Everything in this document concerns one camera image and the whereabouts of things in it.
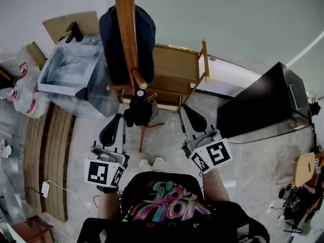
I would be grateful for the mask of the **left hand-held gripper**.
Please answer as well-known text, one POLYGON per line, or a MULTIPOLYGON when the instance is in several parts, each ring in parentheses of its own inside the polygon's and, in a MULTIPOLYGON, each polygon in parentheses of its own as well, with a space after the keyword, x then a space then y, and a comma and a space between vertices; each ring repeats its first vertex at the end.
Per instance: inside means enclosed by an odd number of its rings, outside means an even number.
POLYGON ((124 150, 124 117, 117 113, 102 129, 99 141, 90 147, 84 163, 84 180, 96 186, 117 188, 130 157, 124 150))

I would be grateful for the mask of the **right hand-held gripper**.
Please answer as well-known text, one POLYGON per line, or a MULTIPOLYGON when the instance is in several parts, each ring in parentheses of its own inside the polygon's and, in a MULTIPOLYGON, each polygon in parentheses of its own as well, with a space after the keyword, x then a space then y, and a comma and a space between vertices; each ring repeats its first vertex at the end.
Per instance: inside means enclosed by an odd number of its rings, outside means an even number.
POLYGON ((179 118, 187 140, 182 150, 200 170, 208 174, 233 160, 226 138, 222 138, 212 118, 198 107, 183 103, 179 118))

